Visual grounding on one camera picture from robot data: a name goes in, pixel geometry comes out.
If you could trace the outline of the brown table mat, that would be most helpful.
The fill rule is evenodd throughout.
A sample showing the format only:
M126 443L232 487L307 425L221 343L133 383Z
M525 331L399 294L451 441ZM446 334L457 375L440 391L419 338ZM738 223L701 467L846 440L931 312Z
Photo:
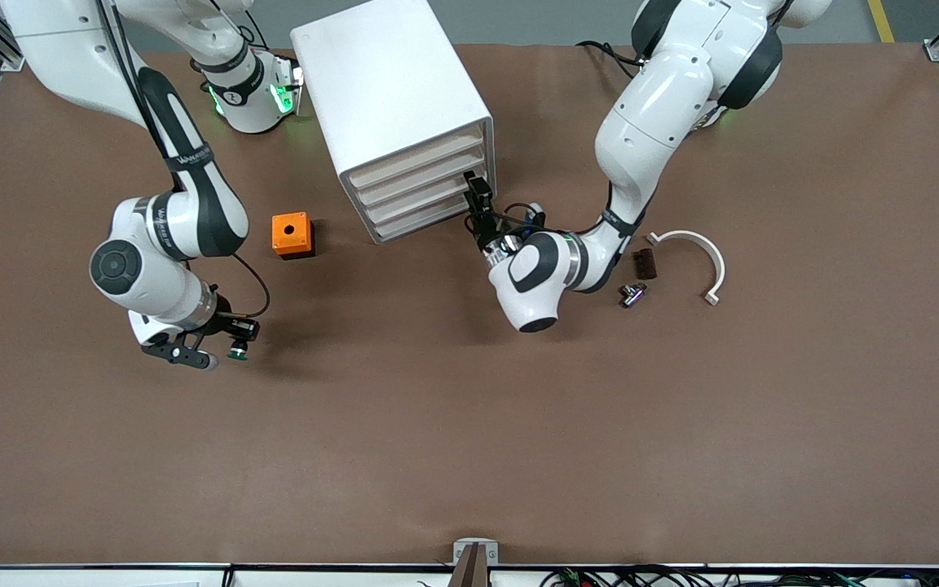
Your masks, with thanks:
M145 131L30 73L0 82L0 563L939 564L939 64L789 46L682 144L645 232L697 246L551 329L500 311L461 220L374 245L313 121L202 111L253 226L249 360L145 356L88 276L118 201L170 179ZM316 256L271 217L305 211Z

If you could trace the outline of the white semicircular pipe clamp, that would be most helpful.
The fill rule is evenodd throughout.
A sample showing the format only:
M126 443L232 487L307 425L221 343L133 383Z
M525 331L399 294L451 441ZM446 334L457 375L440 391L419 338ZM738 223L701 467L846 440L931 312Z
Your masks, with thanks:
M723 253L721 253L712 239L693 231L674 230L664 232L663 234L650 232L647 235L649 244L655 246L663 244L666 241L674 241L674 239L692 242L692 244L699 246L701 250L704 250L704 252L708 254L709 260L712 261L712 266L714 267L714 282L709 286L708 291L703 297L709 305L718 305L720 303L719 291L726 278L726 262Z

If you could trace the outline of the orange button enclosure box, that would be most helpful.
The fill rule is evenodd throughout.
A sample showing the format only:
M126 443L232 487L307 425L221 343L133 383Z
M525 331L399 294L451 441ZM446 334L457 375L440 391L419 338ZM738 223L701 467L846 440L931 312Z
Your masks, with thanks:
M271 247L283 260L316 256L315 226L305 211L271 217Z

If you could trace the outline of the white table edge rail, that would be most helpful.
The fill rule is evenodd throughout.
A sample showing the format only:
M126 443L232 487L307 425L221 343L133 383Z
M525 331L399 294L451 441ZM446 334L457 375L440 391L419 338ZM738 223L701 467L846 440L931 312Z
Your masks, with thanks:
M0 587L450 587L448 564L0 565ZM636 563L513 565L463 587L939 587L939 565Z

